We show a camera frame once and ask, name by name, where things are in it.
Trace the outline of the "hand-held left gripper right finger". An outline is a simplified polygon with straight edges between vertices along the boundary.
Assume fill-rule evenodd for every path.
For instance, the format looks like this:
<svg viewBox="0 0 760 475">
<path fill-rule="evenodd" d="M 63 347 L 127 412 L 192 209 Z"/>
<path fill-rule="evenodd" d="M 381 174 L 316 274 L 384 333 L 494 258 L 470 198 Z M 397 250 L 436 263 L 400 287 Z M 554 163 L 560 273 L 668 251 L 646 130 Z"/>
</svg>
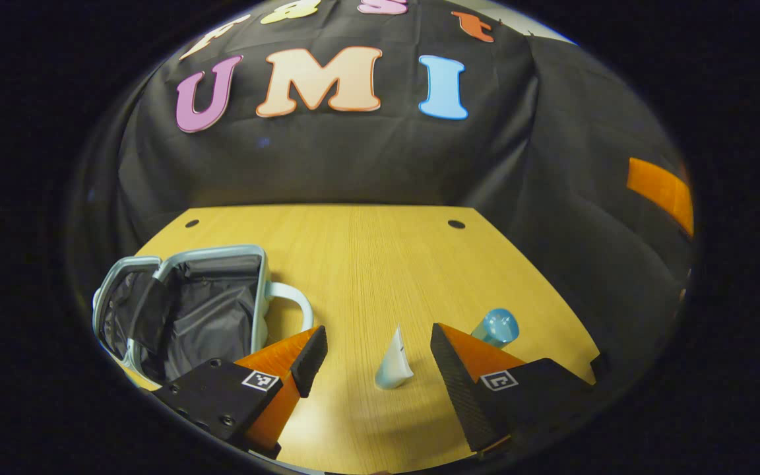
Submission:
<svg viewBox="0 0 760 475">
<path fill-rule="evenodd" d="M 449 325 L 435 323 L 430 348 L 470 450 L 528 456 L 567 435 L 594 385 L 551 358 L 530 363 Z"/>
</svg>

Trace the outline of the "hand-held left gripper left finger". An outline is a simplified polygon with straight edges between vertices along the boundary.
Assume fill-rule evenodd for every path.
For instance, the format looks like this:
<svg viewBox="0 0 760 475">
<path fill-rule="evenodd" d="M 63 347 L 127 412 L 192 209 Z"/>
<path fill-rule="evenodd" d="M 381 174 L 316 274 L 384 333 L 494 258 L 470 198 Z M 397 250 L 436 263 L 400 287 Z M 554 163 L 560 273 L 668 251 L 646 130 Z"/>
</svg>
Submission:
<svg viewBox="0 0 760 475">
<path fill-rule="evenodd" d="M 151 394 L 215 439 L 276 458 L 278 440 L 327 354 L 320 325 L 238 361 L 208 359 Z"/>
</svg>

